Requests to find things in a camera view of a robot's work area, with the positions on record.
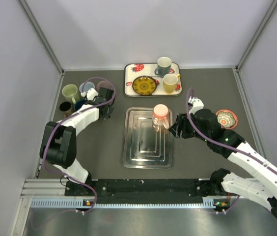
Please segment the pink mug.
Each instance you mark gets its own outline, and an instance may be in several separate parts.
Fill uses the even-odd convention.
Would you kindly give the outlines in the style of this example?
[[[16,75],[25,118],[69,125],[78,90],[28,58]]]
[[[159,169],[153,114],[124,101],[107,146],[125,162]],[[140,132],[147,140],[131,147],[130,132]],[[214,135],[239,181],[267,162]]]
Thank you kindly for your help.
[[[169,109],[164,104],[158,104],[153,108],[153,123],[157,126],[163,126],[169,129]]]

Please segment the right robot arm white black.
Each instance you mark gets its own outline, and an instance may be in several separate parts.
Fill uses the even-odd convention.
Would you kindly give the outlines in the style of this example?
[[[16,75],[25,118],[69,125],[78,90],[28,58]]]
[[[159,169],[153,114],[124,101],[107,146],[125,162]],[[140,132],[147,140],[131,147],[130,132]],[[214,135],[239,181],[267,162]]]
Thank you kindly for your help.
[[[269,210],[277,219],[277,167],[261,156],[238,133],[225,129],[216,114],[200,109],[194,114],[178,114],[169,128],[176,138],[198,138],[209,149],[240,166],[257,181],[251,182],[220,169],[211,176],[211,190],[215,194],[234,193]]]

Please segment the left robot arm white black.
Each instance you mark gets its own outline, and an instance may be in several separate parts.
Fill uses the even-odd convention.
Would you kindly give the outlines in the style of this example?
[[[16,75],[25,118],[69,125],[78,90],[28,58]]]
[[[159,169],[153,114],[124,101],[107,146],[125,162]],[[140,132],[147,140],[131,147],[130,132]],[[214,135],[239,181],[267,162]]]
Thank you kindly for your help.
[[[67,118],[46,124],[40,148],[40,158],[52,164],[76,183],[76,190],[82,195],[92,191],[90,173],[77,160],[77,136],[90,124],[110,118],[115,99],[114,90],[100,88],[99,94]]]

